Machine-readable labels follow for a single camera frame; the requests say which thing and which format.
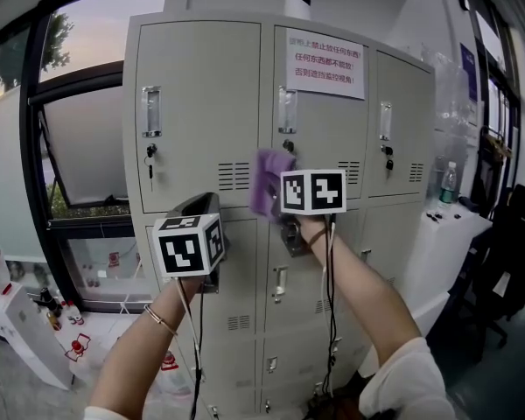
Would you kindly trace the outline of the person's right hand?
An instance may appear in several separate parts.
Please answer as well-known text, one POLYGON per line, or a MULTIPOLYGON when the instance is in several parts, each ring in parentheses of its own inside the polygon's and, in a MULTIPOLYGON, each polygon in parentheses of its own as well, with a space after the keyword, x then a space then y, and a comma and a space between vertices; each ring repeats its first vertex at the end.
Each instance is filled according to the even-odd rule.
POLYGON ((309 247, 312 247, 319 238, 326 234, 327 225, 324 216, 306 216, 297 217, 300 233, 309 247))

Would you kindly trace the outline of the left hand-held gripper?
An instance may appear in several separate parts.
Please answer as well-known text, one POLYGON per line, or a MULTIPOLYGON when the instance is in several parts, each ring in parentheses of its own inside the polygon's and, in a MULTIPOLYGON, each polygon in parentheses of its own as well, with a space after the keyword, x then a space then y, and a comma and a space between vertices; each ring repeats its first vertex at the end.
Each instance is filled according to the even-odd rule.
POLYGON ((219 194, 204 192, 165 214, 172 218, 156 220, 152 240, 164 284, 178 277, 204 277, 219 266, 226 256, 220 213, 219 194), (183 216, 190 205, 193 215, 183 216))

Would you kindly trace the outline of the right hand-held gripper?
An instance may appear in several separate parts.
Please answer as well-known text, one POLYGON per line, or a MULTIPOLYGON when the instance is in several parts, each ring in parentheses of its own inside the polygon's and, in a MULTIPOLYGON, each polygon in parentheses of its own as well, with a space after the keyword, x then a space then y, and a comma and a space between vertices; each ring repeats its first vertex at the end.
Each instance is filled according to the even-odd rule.
POLYGON ((344 169, 284 171, 280 177, 266 172, 266 191, 276 200, 280 193, 281 238, 292 257, 311 247, 302 238, 297 217, 324 216, 329 236, 336 215, 347 210, 347 179, 344 169))

